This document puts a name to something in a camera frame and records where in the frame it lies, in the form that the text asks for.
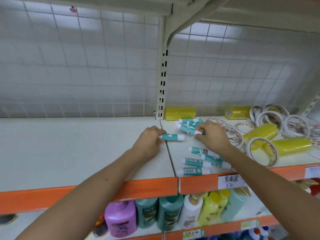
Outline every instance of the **yellow tape roll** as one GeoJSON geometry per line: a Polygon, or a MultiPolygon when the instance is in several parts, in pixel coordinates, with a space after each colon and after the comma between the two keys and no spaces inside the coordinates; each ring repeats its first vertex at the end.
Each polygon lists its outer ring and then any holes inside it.
{"type": "MultiPolygon", "coordinates": [[[[279,134],[278,127],[271,123],[265,123],[257,128],[254,128],[250,132],[244,134],[243,140],[246,144],[255,137],[263,137],[267,140],[271,140],[279,134]]],[[[251,145],[251,151],[255,151],[259,148],[262,148],[264,145],[263,141],[257,140],[254,141],[251,145]]]]}
{"type": "Polygon", "coordinates": [[[276,147],[279,157],[290,154],[306,152],[312,149],[311,141],[306,137],[293,137],[272,142],[276,147]]]}
{"type": "Polygon", "coordinates": [[[250,118],[250,106],[227,106],[224,116],[228,120],[244,120],[250,118]]]}
{"type": "Polygon", "coordinates": [[[196,109],[194,107],[165,107],[164,109],[164,119],[166,121],[194,119],[195,117],[196,109]]]}

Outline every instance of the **price tag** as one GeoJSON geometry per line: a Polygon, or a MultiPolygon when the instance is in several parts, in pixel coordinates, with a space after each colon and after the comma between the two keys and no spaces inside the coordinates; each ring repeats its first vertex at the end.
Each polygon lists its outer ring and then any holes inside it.
{"type": "Polygon", "coordinates": [[[240,174],[225,175],[218,177],[218,189],[229,189],[248,186],[240,174]]]}
{"type": "Polygon", "coordinates": [[[202,238],[204,236],[205,236],[205,230],[204,229],[197,229],[197,230],[186,231],[186,232],[182,233],[182,239],[183,240],[202,238]]]}
{"type": "Polygon", "coordinates": [[[305,179],[320,177],[320,166],[306,167],[305,179]]]}
{"type": "Polygon", "coordinates": [[[252,221],[244,221],[241,222],[241,231],[247,230],[247,229],[252,229],[258,227],[260,222],[258,220],[252,220],[252,221]]]}

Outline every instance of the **person's left arm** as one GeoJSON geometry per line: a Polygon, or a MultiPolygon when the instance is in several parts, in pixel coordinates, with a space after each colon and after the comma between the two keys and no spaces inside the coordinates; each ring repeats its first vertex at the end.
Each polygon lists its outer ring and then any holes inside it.
{"type": "Polygon", "coordinates": [[[159,136],[165,133],[146,128],[131,149],[46,210],[16,240],[85,239],[128,175],[159,153],[159,136]]]}

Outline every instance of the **person's left hand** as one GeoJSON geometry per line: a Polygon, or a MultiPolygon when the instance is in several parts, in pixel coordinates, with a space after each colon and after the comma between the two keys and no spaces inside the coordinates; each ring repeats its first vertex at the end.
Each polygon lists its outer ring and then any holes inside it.
{"type": "Polygon", "coordinates": [[[131,150],[139,155],[139,161],[147,162],[159,153],[162,143],[159,136],[166,133],[164,129],[159,129],[156,126],[148,127],[141,133],[131,150]]]}

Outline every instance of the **white tiled wall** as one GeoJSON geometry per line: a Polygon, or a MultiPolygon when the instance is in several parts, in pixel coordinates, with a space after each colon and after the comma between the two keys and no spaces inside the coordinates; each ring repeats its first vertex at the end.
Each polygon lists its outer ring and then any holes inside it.
{"type": "Polygon", "coordinates": [[[0,0],[0,117],[151,116],[158,17],[0,0]]]}
{"type": "Polygon", "coordinates": [[[319,62],[318,34],[195,23],[170,44],[166,106],[194,105],[198,115],[226,104],[291,109],[319,62]]]}

